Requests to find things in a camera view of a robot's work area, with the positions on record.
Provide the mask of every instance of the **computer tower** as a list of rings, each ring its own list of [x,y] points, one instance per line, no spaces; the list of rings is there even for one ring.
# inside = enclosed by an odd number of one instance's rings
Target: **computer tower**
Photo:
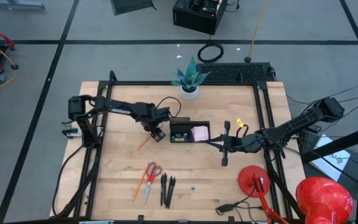
[[[227,0],[219,0],[218,3],[220,3],[218,10],[214,14],[206,14],[193,10],[194,0],[177,0],[173,7],[173,24],[215,35],[227,6]]]

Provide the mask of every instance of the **white pot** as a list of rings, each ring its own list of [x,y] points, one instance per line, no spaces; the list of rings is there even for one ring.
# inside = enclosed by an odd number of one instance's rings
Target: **white pot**
[[[192,93],[185,92],[182,86],[180,87],[180,90],[181,90],[181,97],[186,100],[194,100],[198,96],[198,86],[196,90]]]

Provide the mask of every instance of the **red lamp shade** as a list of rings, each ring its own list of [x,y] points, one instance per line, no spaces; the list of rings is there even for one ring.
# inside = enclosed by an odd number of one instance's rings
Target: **red lamp shade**
[[[337,182],[323,177],[309,177],[300,182],[296,200],[306,215],[305,224],[344,223],[353,210],[350,193]]]

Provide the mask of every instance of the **wooden table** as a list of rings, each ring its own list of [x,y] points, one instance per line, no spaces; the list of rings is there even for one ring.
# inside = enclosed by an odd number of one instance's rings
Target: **wooden table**
[[[98,82],[84,82],[80,94],[96,95]],[[291,119],[283,83],[268,83],[268,93],[276,126]],[[180,90],[175,86],[119,85],[113,86],[111,98],[135,103],[143,101],[157,104],[166,96],[181,100]],[[263,93],[260,91],[265,126],[268,127]],[[210,121],[211,137],[224,132],[224,121],[231,122],[230,135],[237,130],[236,119],[249,125],[249,133],[260,129],[251,86],[201,86],[194,101],[181,100],[180,116],[191,117],[192,121]],[[178,103],[168,99],[161,106],[169,106],[172,113],[178,110]],[[167,137],[160,142],[150,139],[141,149],[139,145],[148,137],[142,126],[129,116],[109,114],[106,124],[103,152],[91,218],[93,220],[136,220],[144,215],[145,220],[223,220],[239,215],[236,211],[218,215],[215,208],[225,203],[234,203],[244,195],[237,183],[238,173],[249,165],[265,168],[262,151],[256,154],[237,152],[229,155],[229,165],[221,166],[222,153],[207,144],[171,144],[169,125],[163,123],[162,130]],[[64,160],[81,145],[80,138],[69,139]],[[288,147],[298,150],[295,140]],[[80,151],[65,167],[56,199],[57,211],[61,211],[78,188],[85,150]],[[283,160],[289,191],[295,196],[296,186],[305,178],[298,154],[287,151]],[[156,162],[169,176],[177,178],[171,209],[160,206],[160,176],[144,204],[146,180],[140,187],[134,201],[132,196],[148,162]],[[281,214],[285,216],[282,194],[277,188]],[[271,204],[270,193],[266,195]],[[258,198],[247,200],[250,206],[259,206]],[[250,220],[246,209],[239,209],[243,220]],[[263,211],[251,210],[254,220],[266,220]]]

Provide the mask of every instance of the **black keyboard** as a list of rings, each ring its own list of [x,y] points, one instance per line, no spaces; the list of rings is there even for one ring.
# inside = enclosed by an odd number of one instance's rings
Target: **black keyboard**
[[[273,75],[267,72],[270,63],[199,63],[197,71],[211,72],[206,81],[238,82],[241,74],[243,82],[274,81]]]

